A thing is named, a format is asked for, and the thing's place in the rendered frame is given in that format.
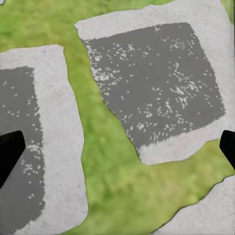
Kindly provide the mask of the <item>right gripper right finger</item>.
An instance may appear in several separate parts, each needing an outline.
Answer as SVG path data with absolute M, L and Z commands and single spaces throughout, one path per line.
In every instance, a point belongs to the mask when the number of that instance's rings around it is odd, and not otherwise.
M 235 132 L 224 130 L 219 148 L 235 170 Z

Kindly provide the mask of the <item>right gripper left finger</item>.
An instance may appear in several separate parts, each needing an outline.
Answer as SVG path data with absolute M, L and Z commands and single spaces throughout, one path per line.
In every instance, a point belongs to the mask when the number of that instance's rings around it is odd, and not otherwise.
M 22 131 L 0 136 L 0 189 L 25 150 Z

